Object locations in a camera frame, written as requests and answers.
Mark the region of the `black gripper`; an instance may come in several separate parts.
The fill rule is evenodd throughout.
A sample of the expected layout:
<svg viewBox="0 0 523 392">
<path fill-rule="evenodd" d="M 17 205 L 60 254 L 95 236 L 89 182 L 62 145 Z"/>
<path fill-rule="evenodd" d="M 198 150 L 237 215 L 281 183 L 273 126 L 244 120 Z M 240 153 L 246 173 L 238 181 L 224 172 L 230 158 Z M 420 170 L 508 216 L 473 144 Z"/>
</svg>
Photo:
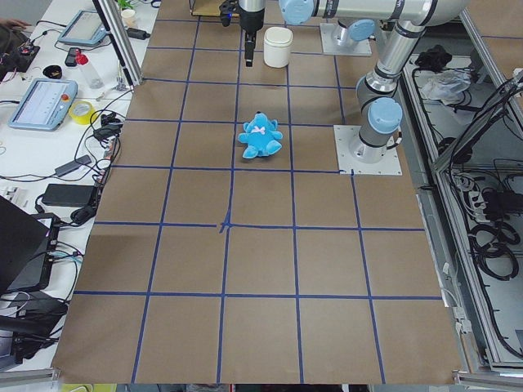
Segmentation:
<svg viewBox="0 0 523 392">
<path fill-rule="evenodd" d="M 256 47 L 256 32 L 263 27 L 265 0 L 239 0 L 239 22 L 244 34 L 244 60 L 247 67 L 253 66 Z"/>
</svg>

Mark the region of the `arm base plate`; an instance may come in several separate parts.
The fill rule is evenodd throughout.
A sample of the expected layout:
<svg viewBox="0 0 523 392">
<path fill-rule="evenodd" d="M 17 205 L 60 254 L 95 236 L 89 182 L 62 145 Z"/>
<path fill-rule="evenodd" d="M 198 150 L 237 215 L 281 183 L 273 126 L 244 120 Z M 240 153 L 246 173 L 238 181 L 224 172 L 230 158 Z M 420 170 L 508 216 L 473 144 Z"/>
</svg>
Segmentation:
<svg viewBox="0 0 523 392">
<path fill-rule="evenodd" d="M 372 20 L 358 20 L 344 27 L 320 24 L 323 53 L 331 56 L 371 56 L 369 38 L 373 35 Z"/>
<path fill-rule="evenodd" d="M 338 170 L 347 175 L 401 176 L 394 137 L 382 147 L 370 147 L 360 139 L 360 126 L 335 125 Z"/>
</svg>

